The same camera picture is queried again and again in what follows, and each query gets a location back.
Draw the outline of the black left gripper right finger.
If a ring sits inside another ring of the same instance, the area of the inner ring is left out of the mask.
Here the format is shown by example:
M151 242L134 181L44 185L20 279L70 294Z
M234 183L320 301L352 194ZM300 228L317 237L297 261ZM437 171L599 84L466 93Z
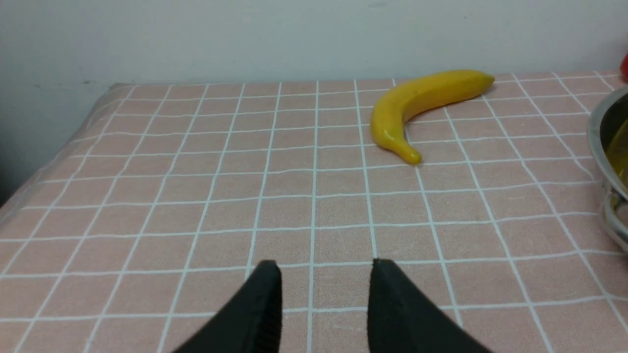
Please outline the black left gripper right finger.
M368 287L371 353L489 353L406 276L393 260L373 261Z

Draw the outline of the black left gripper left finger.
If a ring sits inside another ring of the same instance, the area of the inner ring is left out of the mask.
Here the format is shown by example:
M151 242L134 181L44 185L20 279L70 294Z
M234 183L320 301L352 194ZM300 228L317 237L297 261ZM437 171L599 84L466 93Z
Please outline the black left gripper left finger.
M240 289L176 353L278 353L283 321L281 271L262 260Z

